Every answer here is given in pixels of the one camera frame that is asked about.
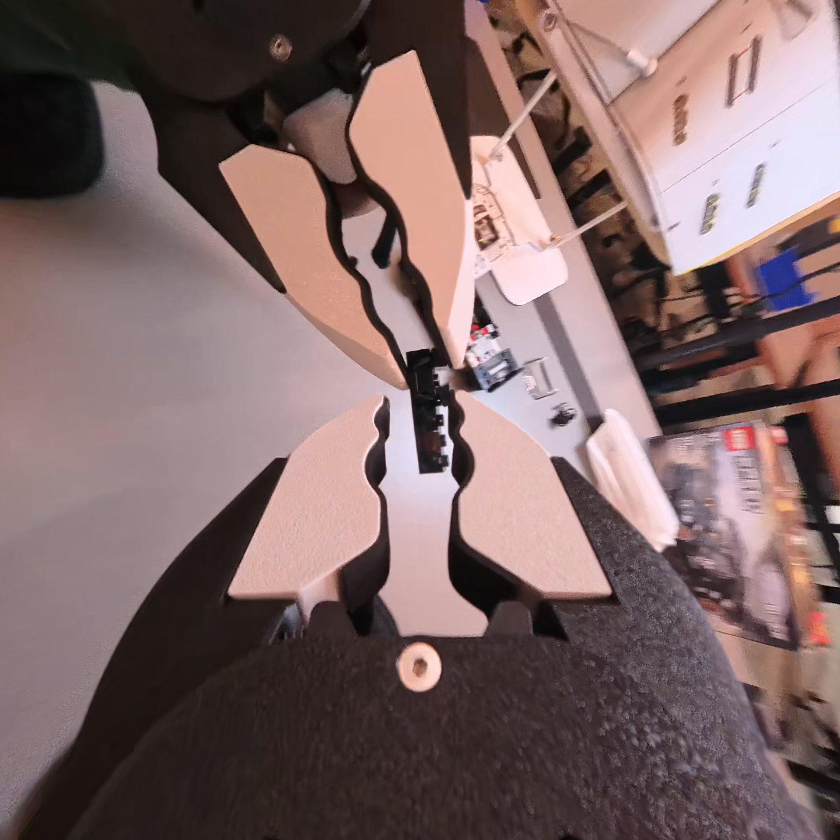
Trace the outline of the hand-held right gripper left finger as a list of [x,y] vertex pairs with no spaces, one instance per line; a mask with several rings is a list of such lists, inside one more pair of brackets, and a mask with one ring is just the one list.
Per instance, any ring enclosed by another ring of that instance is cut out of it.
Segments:
[[373,395],[307,437],[288,457],[227,589],[236,601],[350,603],[342,572],[375,546],[382,499],[366,473],[387,431]]

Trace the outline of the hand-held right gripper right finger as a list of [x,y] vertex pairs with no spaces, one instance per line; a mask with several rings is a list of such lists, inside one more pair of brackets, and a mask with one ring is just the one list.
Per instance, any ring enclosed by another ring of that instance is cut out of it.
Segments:
[[552,458],[467,392],[449,405],[449,579],[472,605],[589,602],[613,588]]

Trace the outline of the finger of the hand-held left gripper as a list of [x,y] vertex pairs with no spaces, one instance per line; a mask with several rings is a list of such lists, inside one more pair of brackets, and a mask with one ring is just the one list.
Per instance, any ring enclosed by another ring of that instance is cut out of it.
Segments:
[[446,364],[462,368],[475,294],[473,206],[414,49],[366,73],[346,134],[362,183],[396,221],[427,331]]
[[343,245],[341,215],[304,156],[250,144],[219,170],[290,302],[353,362],[407,390],[406,364]]

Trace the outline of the long black lego plate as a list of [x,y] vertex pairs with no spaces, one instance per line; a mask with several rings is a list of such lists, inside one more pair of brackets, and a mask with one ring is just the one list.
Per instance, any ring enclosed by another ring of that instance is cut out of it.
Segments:
[[443,359],[433,349],[409,351],[406,368],[419,473],[445,473],[449,460],[443,411],[449,405],[450,389],[440,378]]

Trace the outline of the lego set box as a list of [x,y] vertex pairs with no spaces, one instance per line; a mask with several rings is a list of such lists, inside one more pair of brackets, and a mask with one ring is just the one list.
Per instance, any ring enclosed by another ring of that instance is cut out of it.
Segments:
[[721,635],[799,651],[832,643],[781,431],[761,421],[650,440],[678,519],[666,556]]

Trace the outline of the white paper bags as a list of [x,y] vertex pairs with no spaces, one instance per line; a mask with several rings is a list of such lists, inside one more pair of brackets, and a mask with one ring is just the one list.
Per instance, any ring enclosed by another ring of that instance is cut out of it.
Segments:
[[618,411],[608,408],[585,451],[604,498],[656,550],[676,545],[679,520],[646,450]]

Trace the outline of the black mesh pad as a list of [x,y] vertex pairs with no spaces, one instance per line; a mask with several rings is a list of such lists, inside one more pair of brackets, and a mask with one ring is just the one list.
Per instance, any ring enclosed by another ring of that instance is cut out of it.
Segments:
[[102,173],[98,102],[88,80],[57,73],[1,76],[1,197],[84,193]]

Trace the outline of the white metal stand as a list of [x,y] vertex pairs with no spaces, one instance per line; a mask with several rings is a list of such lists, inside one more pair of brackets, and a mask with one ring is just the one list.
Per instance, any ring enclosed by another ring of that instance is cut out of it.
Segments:
[[627,38],[609,35],[605,23],[582,20],[583,12],[602,11],[608,4],[489,2],[487,14],[523,100],[555,75],[550,87],[558,92],[546,93],[535,108],[550,161],[560,161],[575,130],[585,132],[637,236],[656,258],[669,262],[644,165],[615,105],[623,89],[654,74],[657,60]]

